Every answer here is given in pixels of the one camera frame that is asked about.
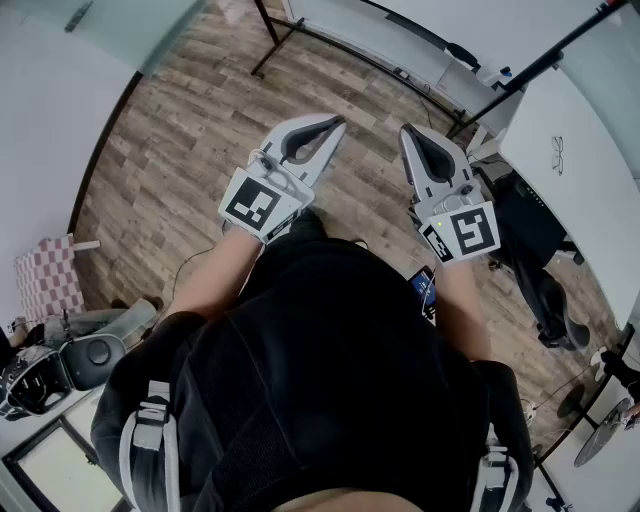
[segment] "desk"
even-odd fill
[[[563,172],[552,137],[563,138]],[[591,267],[622,328],[640,291],[640,192],[613,139],[561,70],[533,80],[507,129],[469,152],[492,153],[529,183]]]
[[[497,70],[510,66],[513,76],[591,16],[598,5],[590,0],[283,0],[288,14],[293,12],[290,19],[304,16],[311,24],[338,13],[348,22],[351,16],[346,11],[355,19],[360,13],[358,3],[397,13],[461,45],[480,65]],[[358,39],[356,30],[351,26],[344,34]]]
[[[442,48],[389,21],[387,11],[383,9],[391,6],[376,7],[377,4],[384,2],[282,0],[282,3],[289,21],[297,22],[300,18],[304,18],[306,27],[328,35],[334,40],[346,42],[367,55],[377,57],[382,62],[388,63],[389,69],[399,67],[405,70],[411,75],[412,80],[430,84],[434,91],[445,96],[456,107],[466,109],[471,114],[479,112],[501,95],[501,91],[496,92],[483,85],[462,64],[444,53]],[[569,26],[562,35],[566,35],[572,28],[575,26]],[[557,40],[552,41],[544,49],[548,49],[556,42]],[[475,54],[475,47],[467,48]],[[511,119],[520,94],[518,92],[515,97],[509,98],[504,104],[491,111],[482,118],[480,123],[493,134],[497,134]]]

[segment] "harness strap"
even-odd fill
[[[469,512],[508,512],[518,484],[518,464],[509,456],[507,448],[500,444],[493,423],[489,424],[487,451],[478,463],[478,478]],[[499,509],[493,500],[484,500],[488,494],[501,492],[502,489]]]
[[[169,384],[150,381],[147,400],[131,413],[120,437],[119,465],[122,487],[136,510],[141,510],[135,497],[131,473],[131,445],[160,451],[164,442],[164,480],[167,512],[180,512],[180,480],[178,429],[169,413]]]

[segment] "cable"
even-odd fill
[[[488,164],[488,165],[497,164],[497,163],[503,163],[503,164],[507,163],[504,160],[500,160],[500,159],[498,159],[498,160],[490,160],[488,162],[485,162],[484,159],[483,160],[479,160],[477,156],[471,155],[471,154],[467,154],[466,157],[467,157],[467,160],[469,160],[469,158],[475,158],[476,159],[475,162],[469,162],[470,164],[475,164],[475,163],[478,163],[478,162],[482,162],[483,164]]]
[[[413,83],[413,81],[411,80],[411,77],[408,77],[407,80],[417,87],[417,84]],[[425,95],[429,96],[429,93],[431,92],[431,86],[429,84],[424,84],[422,86],[422,92],[424,92],[425,86],[429,88],[429,90],[427,92],[425,92]],[[429,121],[429,128],[431,128],[433,130],[433,124],[431,123],[431,114],[429,113],[429,108],[427,107],[425,102],[422,101],[422,97],[417,92],[416,92],[416,94],[418,95],[418,101],[422,104],[422,106],[424,107],[425,112],[427,113],[427,120]]]
[[[625,352],[625,354],[624,354],[624,355],[625,355],[625,356],[628,356],[628,357],[629,357],[629,359],[631,359],[632,361],[634,361],[636,364],[640,365],[640,361],[638,361],[635,357],[633,357],[631,354],[629,354],[629,352],[628,352],[628,351],[627,351],[627,352]]]
[[[173,281],[173,292],[171,293],[171,302],[173,302],[175,300],[175,298],[176,298],[176,285],[178,284],[178,276],[180,275],[180,271],[182,270],[182,267],[184,267],[187,263],[189,263],[196,256],[200,256],[201,254],[204,254],[204,253],[212,251],[212,250],[213,250],[213,247],[211,247],[210,249],[205,249],[204,251],[200,251],[200,252],[197,252],[195,254],[192,254],[186,260],[184,260],[182,262],[182,265],[180,265],[180,267],[178,267],[178,271],[176,272],[176,278]]]
[[[582,370],[578,375],[576,375],[573,379],[571,379],[570,381],[565,382],[562,386],[560,386],[558,389],[556,389],[553,393],[551,393],[546,400],[544,400],[544,402],[542,402],[540,405],[538,405],[537,407],[534,407],[534,411],[537,411],[538,409],[540,409],[540,407],[542,407],[544,404],[546,404],[549,400],[551,400],[555,395],[558,394],[558,391],[560,391],[563,387],[567,386],[568,384],[571,384],[574,380],[576,380],[578,377],[580,377],[584,372],[586,372],[589,368],[591,368],[591,365],[588,365],[584,370]]]
[[[59,313],[54,313],[53,315],[50,316],[58,316]],[[27,324],[38,324],[38,323],[42,323],[38,320],[25,320],[24,322],[20,322],[19,324],[15,324],[15,325],[11,325],[11,328],[14,330],[15,332],[15,328],[16,327],[20,327],[21,325],[27,325]]]

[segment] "laminate flooring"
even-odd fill
[[[277,0],[269,9],[284,17]],[[246,164],[275,124],[313,112],[335,112],[348,121],[316,187],[315,207],[329,234],[363,238],[407,278],[425,264],[433,267],[434,255],[405,213],[412,188],[397,137],[405,122],[446,133],[451,120],[394,79],[303,34],[269,60],[263,80],[251,77],[270,44],[251,0],[212,0],[156,74],[141,81],[102,152],[76,230],[77,241],[102,242],[101,249],[77,256],[89,307],[141,295],[171,302],[182,263],[222,236],[217,207],[235,167]],[[457,141],[466,146],[471,133]],[[500,164],[487,167],[501,170]],[[199,259],[184,266],[178,288]],[[491,272],[483,258],[474,270],[494,355],[514,369],[524,400],[542,403],[580,374],[597,347],[620,341],[586,264],[557,258],[549,265],[567,291],[573,318],[591,330],[585,354],[548,350],[537,340],[535,320],[508,271]],[[588,395],[597,387],[591,370],[578,382]],[[533,444],[548,447],[573,420],[555,414],[571,387],[537,410]]]

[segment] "hand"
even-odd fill
[[[636,405],[634,405],[633,407],[631,407],[629,410],[627,410],[624,414],[623,417],[625,418],[632,418],[633,416],[635,416],[636,414],[640,414],[640,402],[638,402]]]

